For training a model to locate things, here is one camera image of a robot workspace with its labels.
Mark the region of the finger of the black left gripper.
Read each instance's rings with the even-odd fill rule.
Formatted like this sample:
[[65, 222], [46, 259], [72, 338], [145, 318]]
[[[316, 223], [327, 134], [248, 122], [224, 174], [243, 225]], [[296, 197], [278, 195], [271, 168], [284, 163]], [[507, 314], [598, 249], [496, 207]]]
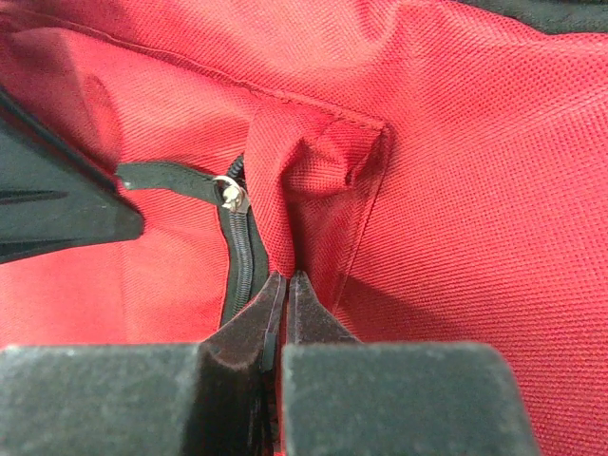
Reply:
[[143, 216], [103, 170], [1, 95], [1, 259], [138, 238]]

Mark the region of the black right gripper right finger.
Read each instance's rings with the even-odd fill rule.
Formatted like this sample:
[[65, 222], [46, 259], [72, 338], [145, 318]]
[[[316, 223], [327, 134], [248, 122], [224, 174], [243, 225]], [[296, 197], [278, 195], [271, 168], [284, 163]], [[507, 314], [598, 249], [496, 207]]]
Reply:
[[282, 443], [287, 455], [329, 455], [346, 407], [345, 355], [361, 344], [319, 301], [309, 277], [290, 280], [282, 348]]

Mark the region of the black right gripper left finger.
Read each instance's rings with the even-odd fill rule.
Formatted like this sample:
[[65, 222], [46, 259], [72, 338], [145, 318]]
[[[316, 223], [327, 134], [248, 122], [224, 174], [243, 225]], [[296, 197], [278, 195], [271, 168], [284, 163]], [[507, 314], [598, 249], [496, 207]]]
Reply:
[[272, 273], [256, 297], [198, 346], [186, 455], [272, 455], [273, 402], [287, 279]]

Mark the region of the red student backpack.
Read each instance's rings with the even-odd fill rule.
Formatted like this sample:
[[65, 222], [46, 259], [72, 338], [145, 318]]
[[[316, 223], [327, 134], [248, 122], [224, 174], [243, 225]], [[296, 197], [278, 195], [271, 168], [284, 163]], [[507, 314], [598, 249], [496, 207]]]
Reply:
[[270, 266], [366, 341], [485, 342], [607, 451], [607, 33], [461, 1], [5, 1], [1, 82], [111, 163], [242, 156]]

